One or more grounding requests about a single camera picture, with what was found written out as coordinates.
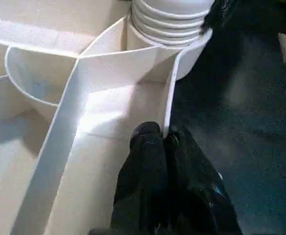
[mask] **dark floor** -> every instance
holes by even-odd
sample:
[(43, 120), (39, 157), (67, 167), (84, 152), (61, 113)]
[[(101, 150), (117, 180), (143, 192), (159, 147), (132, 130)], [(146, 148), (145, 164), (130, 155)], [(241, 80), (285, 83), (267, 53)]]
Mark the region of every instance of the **dark floor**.
[(223, 175), (247, 235), (286, 234), (286, 67), (269, 15), (237, 11), (215, 32), (172, 111)]

